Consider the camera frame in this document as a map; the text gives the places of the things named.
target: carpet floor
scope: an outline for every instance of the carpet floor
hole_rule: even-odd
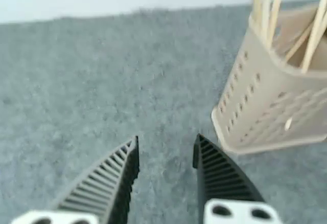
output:
[[[94,160],[139,136],[129,224],[197,222],[197,133],[249,7],[0,26],[0,222],[44,209]],[[327,144],[233,158],[285,223],[326,223]]]

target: wooden chopstick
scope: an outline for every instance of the wooden chopstick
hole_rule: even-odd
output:
[[[312,56],[317,48],[317,45],[320,41],[319,29],[322,24],[324,14],[326,12],[327,0],[320,0],[317,13],[313,22],[312,31],[310,34],[309,42],[307,45],[306,53],[301,63],[301,72],[306,73],[310,67]]]
[[[270,13],[270,0],[263,0],[261,34],[266,42],[268,40],[269,13]]]
[[[252,17],[258,29],[261,27],[261,0],[253,0]]]
[[[269,32],[268,32],[268,47],[271,47],[272,41],[275,35],[276,24],[278,19],[279,8],[281,6],[282,0],[274,0],[272,4],[270,22],[269,22]]]
[[[293,47],[287,52],[287,54],[284,57],[284,62],[288,62],[291,57],[295,54],[295,52],[301,47],[301,45],[305,42],[305,40],[310,35],[311,29],[313,26],[313,22],[309,24],[309,26],[303,31],[302,35],[298,38],[296,43],[293,45]]]

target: beige plastic caddy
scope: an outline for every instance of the beige plastic caddy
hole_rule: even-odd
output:
[[[319,32],[322,17],[327,22],[327,16],[325,19],[322,1],[319,6],[281,12],[276,21],[280,32],[271,47],[252,12],[225,89],[212,112],[225,150],[254,153],[322,142],[327,137],[326,27]]]

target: screw hole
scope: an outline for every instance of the screw hole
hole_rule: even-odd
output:
[[[42,218],[33,222],[33,224],[51,224],[51,220],[49,218]]]
[[[293,119],[290,117],[290,118],[285,122],[285,125],[284,125],[284,130],[285,130],[285,131],[290,130],[291,125],[292,125],[292,120],[293,120]]]
[[[230,210],[223,206],[214,206],[213,213],[216,215],[231,216]]]
[[[271,219],[270,215],[266,211],[260,209],[252,210],[252,216],[259,219]]]

